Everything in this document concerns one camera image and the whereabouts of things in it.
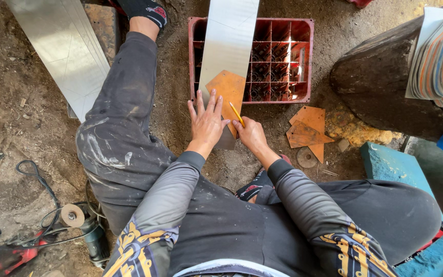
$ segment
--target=sheet metal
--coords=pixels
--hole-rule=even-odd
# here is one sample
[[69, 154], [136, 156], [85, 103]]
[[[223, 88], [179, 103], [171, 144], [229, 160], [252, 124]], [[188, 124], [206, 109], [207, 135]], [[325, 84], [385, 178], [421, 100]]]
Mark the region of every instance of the sheet metal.
[[[207, 105], [206, 84], [223, 70], [247, 76], [259, 0], [211, 0], [199, 89]], [[233, 150], [235, 139], [225, 127], [215, 148]]]
[[81, 122], [110, 66], [79, 0], [6, 0]]

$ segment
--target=teal foam block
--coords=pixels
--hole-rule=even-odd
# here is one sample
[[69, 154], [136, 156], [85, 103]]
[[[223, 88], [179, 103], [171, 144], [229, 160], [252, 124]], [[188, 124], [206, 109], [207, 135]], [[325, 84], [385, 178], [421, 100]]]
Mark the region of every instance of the teal foam block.
[[401, 277], [443, 277], [443, 236], [395, 269]]
[[414, 156], [372, 142], [366, 142], [360, 152], [369, 179], [405, 183], [435, 198]]

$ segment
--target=grinding disc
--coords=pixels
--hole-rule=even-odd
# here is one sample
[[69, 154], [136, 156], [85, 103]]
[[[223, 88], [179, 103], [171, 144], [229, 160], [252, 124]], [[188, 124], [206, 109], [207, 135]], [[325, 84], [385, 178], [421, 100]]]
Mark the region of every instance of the grinding disc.
[[314, 167], [319, 162], [319, 160], [317, 160], [317, 157], [307, 146], [300, 148], [297, 153], [297, 161], [298, 164], [303, 168]]
[[73, 204], [66, 204], [61, 209], [61, 217], [63, 218], [63, 221], [71, 227], [81, 227], [85, 222], [85, 214], [82, 209]]

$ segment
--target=yellow pencil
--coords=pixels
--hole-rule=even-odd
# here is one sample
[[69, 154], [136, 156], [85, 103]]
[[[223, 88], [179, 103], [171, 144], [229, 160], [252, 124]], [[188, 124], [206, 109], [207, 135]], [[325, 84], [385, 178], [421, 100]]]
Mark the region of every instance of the yellow pencil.
[[235, 107], [233, 106], [233, 104], [231, 102], [228, 102], [230, 104], [230, 107], [232, 107], [233, 112], [235, 112], [235, 115], [239, 118], [240, 123], [242, 124], [242, 127], [246, 127], [246, 124], [244, 123], [244, 121], [242, 120], [242, 117], [240, 117], [239, 113], [237, 112], [237, 110], [235, 109]]

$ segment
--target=black pants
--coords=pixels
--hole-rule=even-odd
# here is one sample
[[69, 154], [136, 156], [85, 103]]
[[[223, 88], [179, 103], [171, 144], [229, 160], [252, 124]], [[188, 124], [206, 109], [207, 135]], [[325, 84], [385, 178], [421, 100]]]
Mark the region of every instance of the black pants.
[[[78, 157], [116, 235], [155, 180], [176, 159], [148, 133], [156, 54], [157, 46], [151, 39], [140, 33], [127, 34], [76, 136]], [[437, 203], [414, 187], [378, 180], [319, 186], [381, 244], [392, 265], [414, 253], [439, 230]], [[200, 176], [171, 253], [169, 275], [221, 258], [260, 263], [290, 276], [320, 275], [312, 248], [271, 187], [261, 191], [257, 202], [266, 203], [243, 202]]]

